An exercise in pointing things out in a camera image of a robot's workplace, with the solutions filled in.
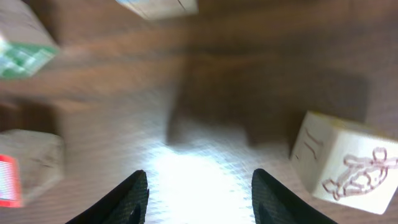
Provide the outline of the red letter I block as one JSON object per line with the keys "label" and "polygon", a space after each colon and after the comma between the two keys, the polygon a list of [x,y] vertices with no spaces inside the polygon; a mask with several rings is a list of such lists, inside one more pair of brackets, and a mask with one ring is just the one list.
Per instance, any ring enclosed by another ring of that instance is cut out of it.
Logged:
{"label": "red letter I block", "polygon": [[65,175],[65,144],[56,134],[23,129],[1,133],[1,206],[21,208]]}

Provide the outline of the red edged picture block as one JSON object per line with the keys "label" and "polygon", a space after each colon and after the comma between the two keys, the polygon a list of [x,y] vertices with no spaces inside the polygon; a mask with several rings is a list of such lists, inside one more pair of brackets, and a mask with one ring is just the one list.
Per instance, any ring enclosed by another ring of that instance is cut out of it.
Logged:
{"label": "red edged picture block", "polygon": [[397,189],[397,140],[309,111],[290,161],[310,195],[382,215]]}

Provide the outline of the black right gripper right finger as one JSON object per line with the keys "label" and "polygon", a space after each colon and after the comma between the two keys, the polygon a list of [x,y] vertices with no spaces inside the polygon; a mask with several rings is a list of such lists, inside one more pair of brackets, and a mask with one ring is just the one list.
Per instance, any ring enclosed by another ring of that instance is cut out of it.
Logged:
{"label": "black right gripper right finger", "polygon": [[264,169],[253,172],[251,187],[256,224],[336,224]]}

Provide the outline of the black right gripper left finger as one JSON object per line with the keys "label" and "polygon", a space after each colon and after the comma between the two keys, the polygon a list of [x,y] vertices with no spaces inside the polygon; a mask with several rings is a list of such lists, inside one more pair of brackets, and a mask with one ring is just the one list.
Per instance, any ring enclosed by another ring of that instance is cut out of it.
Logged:
{"label": "black right gripper left finger", "polygon": [[144,224],[148,202],[146,172],[137,170],[66,224]]}

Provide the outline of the blue number 2 block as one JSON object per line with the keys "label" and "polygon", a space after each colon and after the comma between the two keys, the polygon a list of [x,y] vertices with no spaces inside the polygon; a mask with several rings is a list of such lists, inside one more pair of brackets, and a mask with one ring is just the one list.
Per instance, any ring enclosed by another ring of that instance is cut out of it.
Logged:
{"label": "blue number 2 block", "polygon": [[168,19],[198,13],[197,0],[116,0],[146,20]]}

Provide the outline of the green picture wooden block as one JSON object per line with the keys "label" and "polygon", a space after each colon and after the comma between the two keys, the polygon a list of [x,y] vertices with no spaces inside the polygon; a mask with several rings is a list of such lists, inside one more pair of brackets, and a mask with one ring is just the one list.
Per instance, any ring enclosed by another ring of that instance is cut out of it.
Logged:
{"label": "green picture wooden block", "polygon": [[21,0],[1,0],[1,78],[35,75],[59,47],[33,10]]}

